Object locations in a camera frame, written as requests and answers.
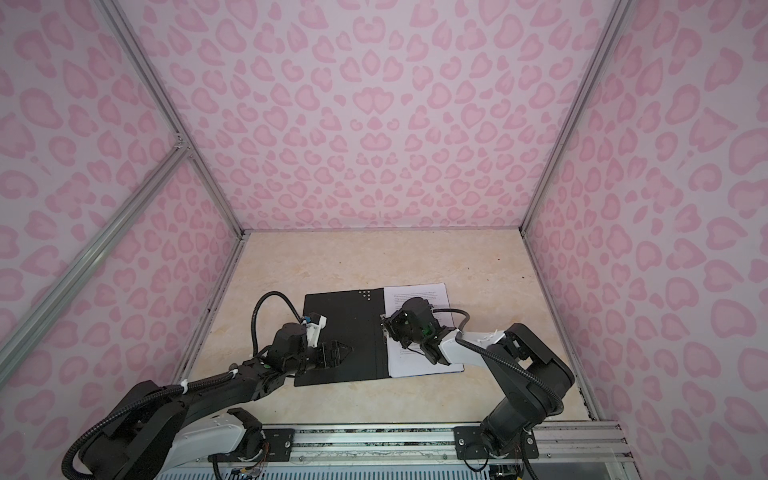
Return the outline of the black file folder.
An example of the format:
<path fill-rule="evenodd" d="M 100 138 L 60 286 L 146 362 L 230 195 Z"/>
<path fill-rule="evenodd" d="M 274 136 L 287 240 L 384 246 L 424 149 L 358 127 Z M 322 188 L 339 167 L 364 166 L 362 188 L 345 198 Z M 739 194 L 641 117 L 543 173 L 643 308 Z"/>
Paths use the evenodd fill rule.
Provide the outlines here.
<path fill-rule="evenodd" d="M 310 370 L 294 380 L 296 387 L 381 380 L 389 376 L 381 325 L 385 313 L 381 288 L 307 294 L 303 313 L 317 313 L 327 319 L 320 333 L 322 343 L 337 341 L 347 348 L 339 366 Z"/>

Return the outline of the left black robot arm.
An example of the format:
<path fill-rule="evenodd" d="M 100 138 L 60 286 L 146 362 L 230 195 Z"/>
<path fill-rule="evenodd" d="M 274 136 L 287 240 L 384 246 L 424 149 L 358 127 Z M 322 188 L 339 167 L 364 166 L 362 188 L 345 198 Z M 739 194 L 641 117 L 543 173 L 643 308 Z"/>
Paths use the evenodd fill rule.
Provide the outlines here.
<path fill-rule="evenodd" d="M 224 411 L 238 439 L 228 445 L 200 440 L 201 456 L 263 461 L 268 455 L 262 423 L 243 409 L 281 388 L 286 379 L 342 365 L 353 347 L 338 340 L 311 342 L 313 323 L 286 323 L 271 344 L 221 374 L 187 384 L 143 381 L 67 449 L 61 472 L 67 479 L 153 479 L 160 474 L 186 427 Z"/>

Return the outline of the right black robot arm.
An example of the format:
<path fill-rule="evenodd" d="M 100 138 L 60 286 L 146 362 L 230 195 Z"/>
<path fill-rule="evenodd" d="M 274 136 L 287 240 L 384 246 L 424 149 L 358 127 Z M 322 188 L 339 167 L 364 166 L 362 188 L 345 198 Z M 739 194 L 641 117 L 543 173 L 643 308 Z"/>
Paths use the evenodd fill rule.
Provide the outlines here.
<path fill-rule="evenodd" d="M 467 332 L 470 319 L 464 310 L 414 297 L 384 316 L 382 327 L 402 348 L 416 345 L 433 365 L 487 368 L 504 398 L 480 423 L 480 447 L 495 458 L 520 456 L 533 441 L 533 428 L 563 413 L 574 374 L 528 326 Z"/>

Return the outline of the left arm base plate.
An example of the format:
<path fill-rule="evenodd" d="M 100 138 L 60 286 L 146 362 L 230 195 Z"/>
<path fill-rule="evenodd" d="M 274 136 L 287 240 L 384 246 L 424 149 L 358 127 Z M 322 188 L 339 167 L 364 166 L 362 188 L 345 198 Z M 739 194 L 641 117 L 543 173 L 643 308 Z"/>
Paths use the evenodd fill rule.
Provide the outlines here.
<path fill-rule="evenodd" d="M 208 460 L 224 463 L 287 462 L 290 459 L 294 434 L 294 429 L 287 428 L 249 428 L 235 447 L 223 453 L 209 455 Z"/>

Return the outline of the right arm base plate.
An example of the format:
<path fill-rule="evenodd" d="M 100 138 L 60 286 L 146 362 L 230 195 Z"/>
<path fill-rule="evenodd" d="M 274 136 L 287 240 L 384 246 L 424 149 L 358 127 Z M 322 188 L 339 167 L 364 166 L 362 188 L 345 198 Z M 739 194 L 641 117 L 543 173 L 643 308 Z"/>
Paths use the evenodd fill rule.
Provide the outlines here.
<path fill-rule="evenodd" d="M 539 458 L 533 432 L 524 429 L 512 434 L 495 435 L 481 426 L 457 426 L 452 429 L 452 433 L 456 457 L 459 460 Z"/>

